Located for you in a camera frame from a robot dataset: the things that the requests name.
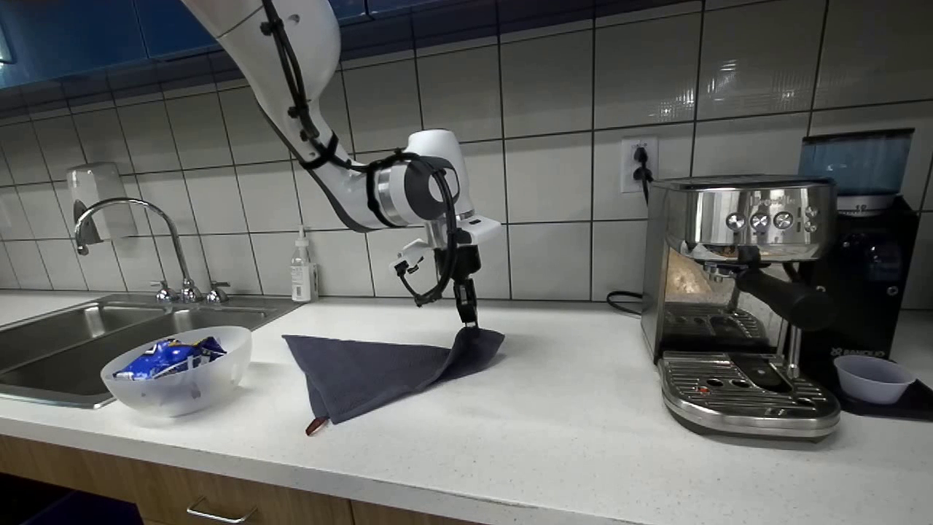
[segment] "dark cloth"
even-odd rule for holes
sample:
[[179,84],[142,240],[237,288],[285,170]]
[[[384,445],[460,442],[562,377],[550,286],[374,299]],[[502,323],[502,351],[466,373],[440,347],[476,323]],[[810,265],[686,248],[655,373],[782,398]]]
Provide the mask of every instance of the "dark cloth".
[[451,351],[307,337],[285,337],[285,341],[307,373],[316,421],[343,423],[437,382],[483,370],[505,337],[464,328]]

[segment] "sink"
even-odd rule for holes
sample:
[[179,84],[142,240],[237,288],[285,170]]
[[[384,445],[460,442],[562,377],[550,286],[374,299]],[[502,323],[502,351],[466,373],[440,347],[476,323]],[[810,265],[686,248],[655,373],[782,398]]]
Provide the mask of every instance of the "sink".
[[100,410],[112,404],[100,370],[119,354],[196,328],[256,331],[294,305],[231,302],[164,306],[100,302],[0,334],[0,393]]

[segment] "power outlet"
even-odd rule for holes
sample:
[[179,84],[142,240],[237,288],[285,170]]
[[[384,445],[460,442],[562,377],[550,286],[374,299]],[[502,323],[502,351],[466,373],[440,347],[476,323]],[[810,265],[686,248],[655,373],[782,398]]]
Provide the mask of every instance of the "power outlet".
[[617,176],[617,194],[642,194],[642,181],[636,181],[636,153],[639,147],[647,153],[647,170],[655,176],[658,172],[658,140],[655,137],[642,137],[642,140],[622,140],[617,143],[617,160],[622,160],[622,176]]

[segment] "white tile wall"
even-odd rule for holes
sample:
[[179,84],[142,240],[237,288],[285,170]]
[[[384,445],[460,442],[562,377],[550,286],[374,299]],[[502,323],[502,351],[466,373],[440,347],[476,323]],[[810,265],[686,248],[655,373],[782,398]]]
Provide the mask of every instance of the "white tile wall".
[[699,16],[596,32],[596,125],[695,119]]
[[805,112],[813,96],[821,0],[705,16],[699,116]]
[[505,134],[591,130],[591,32],[502,46]]
[[[933,211],[931,4],[826,4],[676,4],[346,62],[320,112],[359,160],[405,147],[418,130],[460,134],[473,205],[505,223],[482,246],[482,299],[603,302],[609,288],[642,288],[644,202],[617,195],[622,140],[658,140],[655,179],[792,176],[808,134],[916,130],[903,195],[922,205],[928,194]],[[155,93],[112,80],[112,100],[0,116],[0,286],[179,286],[167,227],[139,211],[136,240],[74,255],[63,170],[112,160],[129,195],[174,218],[202,288],[231,280],[285,296],[302,223],[323,296],[405,299],[394,261],[423,230],[346,230],[244,84],[216,84],[196,64],[189,74]],[[916,268],[931,265],[928,235],[924,216]],[[431,274],[426,264],[413,286],[428,288]],[[933,309],[928,288],[912,271],[907,305]]]
[[933,96],[933,4],[830,4],[816,106]]

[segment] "soap dispenser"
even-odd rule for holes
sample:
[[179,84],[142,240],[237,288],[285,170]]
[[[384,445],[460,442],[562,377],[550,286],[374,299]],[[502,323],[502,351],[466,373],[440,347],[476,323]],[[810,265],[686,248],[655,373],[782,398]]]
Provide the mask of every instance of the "soap dispenser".
[[308,305],[316,299],[317,299],[316,264],[308,255],[308,240],[307,240],[302,227],[297,227],[294,248],[291,248],[291,302]]

